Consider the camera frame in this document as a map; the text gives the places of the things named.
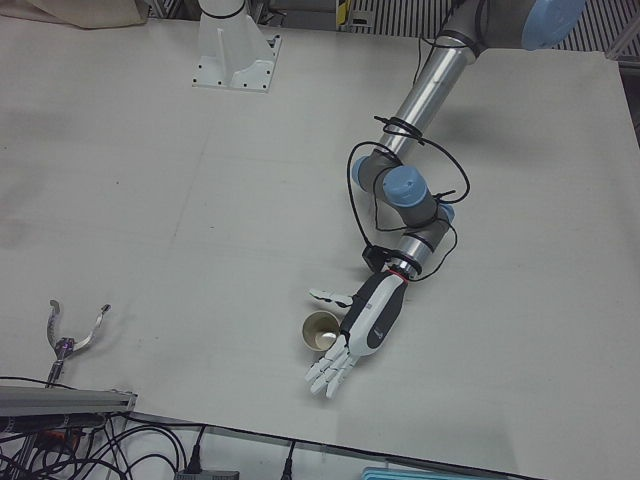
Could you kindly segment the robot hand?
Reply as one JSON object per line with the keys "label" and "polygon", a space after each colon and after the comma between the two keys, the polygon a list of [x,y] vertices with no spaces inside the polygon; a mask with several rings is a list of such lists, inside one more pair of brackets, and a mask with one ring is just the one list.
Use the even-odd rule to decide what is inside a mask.
{"label": "robot hand", "polygon": [[311,289],[316,300],[347,310],[333,345],[305,375],[310,392],[335,396],[357,362],[375,353],[385,341],[402,309],[408,280],[393,270],[371,275],[353,295]]}

